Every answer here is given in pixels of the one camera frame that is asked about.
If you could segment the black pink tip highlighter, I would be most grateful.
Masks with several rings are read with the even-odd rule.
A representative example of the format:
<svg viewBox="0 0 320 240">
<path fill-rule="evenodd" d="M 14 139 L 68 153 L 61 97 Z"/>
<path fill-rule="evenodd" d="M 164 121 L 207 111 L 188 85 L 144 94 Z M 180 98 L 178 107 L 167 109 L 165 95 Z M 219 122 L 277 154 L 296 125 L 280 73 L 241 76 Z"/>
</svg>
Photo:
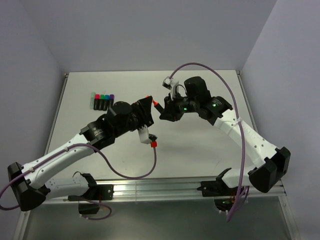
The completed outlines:
<svg viewBox="0 0 320 240">
<path fill-rule="evenodd" d="M 99 99 L 94 99 L 94 110 L 98 110 L 99 109 Z"/>
</svg>

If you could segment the pale green capped highlighter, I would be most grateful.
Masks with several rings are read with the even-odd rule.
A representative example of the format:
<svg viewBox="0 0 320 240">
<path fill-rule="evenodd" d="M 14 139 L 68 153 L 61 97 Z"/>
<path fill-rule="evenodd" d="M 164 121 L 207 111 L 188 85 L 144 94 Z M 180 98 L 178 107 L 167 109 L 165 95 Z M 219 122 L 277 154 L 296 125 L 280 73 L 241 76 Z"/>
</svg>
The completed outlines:
<svg viewBox="0 0 320 240">
<path fill-rule="evenodd" d="M 91 110 L 94 109 L 94 102 L 95 102 L 95 97 L 94 97 L 94 99 L 90 98 L 89 108 L 90 108 Z"/>
</svg>

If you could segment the black green tip highlighter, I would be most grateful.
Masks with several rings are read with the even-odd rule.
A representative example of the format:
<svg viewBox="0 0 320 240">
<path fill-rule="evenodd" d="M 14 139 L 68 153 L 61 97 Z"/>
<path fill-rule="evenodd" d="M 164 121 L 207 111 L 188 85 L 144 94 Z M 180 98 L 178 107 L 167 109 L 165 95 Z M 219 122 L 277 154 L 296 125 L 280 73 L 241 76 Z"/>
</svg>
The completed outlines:
<svg viewBox="0 0 320 240">
<path fill-rule="evenodd" d="M 98 102 L 98 110 L 99 111 L 102 111 L 103 108 L 104 108 L 104 101 L 105 99 L 99 99 L 99 102 Z"/>
</svg>

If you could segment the black purple tip highlighter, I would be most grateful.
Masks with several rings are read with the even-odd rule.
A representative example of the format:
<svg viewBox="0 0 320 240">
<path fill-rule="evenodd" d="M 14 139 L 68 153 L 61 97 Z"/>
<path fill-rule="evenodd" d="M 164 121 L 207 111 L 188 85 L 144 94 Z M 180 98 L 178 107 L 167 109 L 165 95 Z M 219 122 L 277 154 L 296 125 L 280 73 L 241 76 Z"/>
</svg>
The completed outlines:
<svg viewBox="0 0 320 240">
<path fill-rule="evenodd" d="M 114 105 L 114 101 L 115 101 L 115 99 L 109 99 L 109 104 L 108 104 L 109 108 Z"/>
</svg>

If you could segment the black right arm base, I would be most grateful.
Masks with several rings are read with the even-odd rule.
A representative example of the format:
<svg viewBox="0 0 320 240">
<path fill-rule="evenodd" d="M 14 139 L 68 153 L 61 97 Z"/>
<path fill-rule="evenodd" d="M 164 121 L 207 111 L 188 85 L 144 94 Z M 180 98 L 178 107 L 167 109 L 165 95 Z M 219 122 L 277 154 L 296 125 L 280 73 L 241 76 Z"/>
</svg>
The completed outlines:
<svg viewBox="0 0 320 240">
<path fill-rule="evenodd" d="M 238 187 L 229 188 L 222 180 L 222 176 L 217 176 L 215 180 L 201 181 L 196 189 L 201 191 L 203 197 L 226 197 L 215 199 L 214 204 L 219 211 L 230 211 L 236 201 Z"/>
</svg>

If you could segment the black orange tip highlighter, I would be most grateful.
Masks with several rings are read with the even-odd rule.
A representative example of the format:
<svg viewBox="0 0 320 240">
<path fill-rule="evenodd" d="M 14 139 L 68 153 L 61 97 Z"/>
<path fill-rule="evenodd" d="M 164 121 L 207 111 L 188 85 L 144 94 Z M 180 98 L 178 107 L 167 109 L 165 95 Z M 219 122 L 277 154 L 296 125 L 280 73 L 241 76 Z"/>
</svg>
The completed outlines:
<svg viewBox="0 0 320 240">
<path fill-rule="evenodd" d="M 164 112 L 164 108 L 161 106 L 160 103 L 158 103 L 157 101 L 153 100 L 152 101 L 153 103 L 153 106 L 155 107 L 155 109 L 160 113 L 162 114 Z"/>
</svg>

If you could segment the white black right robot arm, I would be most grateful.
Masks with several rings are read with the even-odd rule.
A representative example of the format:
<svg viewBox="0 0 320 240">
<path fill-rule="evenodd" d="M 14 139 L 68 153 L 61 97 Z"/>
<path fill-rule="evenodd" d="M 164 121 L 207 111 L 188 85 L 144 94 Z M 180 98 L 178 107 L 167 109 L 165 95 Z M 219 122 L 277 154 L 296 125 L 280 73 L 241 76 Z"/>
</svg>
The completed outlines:
<svg viewBox="0 0 320 240">
<path fill-rule="evenodd" d="M 162 85 L 170 92 L 164 98 L 161 120 L 177 122 L 186 113 L 197 113 L 242 147 L 245 151 L 242 157 L 251 159 L 252 165 L 245 167 L 242 163 L 240 169 L 228 168 L 216 178 L 220 195 L 229 194 L 239 182 L 267 193 L 287 173 L 291 152 L 265 140 L 236 115 L 235 109 L 223 97 L 211 96 L 204 79 L 195 76 L 185 80 L 185 96 L 179 94 L 177 80 L 167 77 Z"/>
</svg>

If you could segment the black blue tip highlighter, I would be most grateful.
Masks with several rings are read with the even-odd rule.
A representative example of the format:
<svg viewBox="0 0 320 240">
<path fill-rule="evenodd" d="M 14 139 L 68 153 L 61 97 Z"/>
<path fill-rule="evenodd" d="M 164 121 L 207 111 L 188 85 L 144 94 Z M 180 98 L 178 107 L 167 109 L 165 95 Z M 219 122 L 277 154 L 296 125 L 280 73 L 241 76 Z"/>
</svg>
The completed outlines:
<svg viewBox="0 0 320 240">
<path fill-rule="evenodd" d="M 109 107 L 109 99 L 104 99 L 103 111 L 107 111 Z"/>
</svg>

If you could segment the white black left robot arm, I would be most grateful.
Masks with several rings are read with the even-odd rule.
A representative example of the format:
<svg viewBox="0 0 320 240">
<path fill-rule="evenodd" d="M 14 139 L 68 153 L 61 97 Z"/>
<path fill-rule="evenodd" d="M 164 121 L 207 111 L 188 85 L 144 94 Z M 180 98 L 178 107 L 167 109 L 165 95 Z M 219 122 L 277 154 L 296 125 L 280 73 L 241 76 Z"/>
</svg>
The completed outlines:
<svg viewBox="0 0 320 240">
<path fill-rule="evenodd" d="M 82 128 L 72 139 L 52 152 L 32 162 L 8 166 L 9 187 L 18 202 L 17 207 L 27 212 L 47 199 L 68 196 L 73 201 L 91 200 L 98 193 L 98 185 L 89 173 L 69 180 L 57 180 L 55 175 L 78 160 L 115 143 L 127 132 L 138 131 L 140 142 L 150 144 L 157 138 L 149 134 L 154 121 L 151 114 L 153 98 L 147 96 L 129 104 L 116 102 L 97 120 Z"/>
</svg>

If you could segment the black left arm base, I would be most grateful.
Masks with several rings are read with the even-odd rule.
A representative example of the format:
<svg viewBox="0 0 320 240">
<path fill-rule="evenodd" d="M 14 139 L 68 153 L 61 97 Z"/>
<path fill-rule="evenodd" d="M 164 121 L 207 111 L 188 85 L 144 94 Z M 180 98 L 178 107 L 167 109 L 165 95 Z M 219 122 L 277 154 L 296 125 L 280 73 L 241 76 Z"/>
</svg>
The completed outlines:
<svg viewBox="0 0 320 240">
<path fill-rule="evenodd" d="M 86 217 L 89 220 L 102 220 L 108 218 L 112 209 L 103 203 L 113 199 L 114 185 L 113 184 L 98 184 L 96 187 L 90 188 L 82 196 L 70 195 L 67 200 L 70 202 L 85 202 L 78 204 L 78 212 L 82 217 Z M 102 208 L 108 210 L 108 214 L 104 217 L 92 217 L 96 215 Z"/>
</svg>

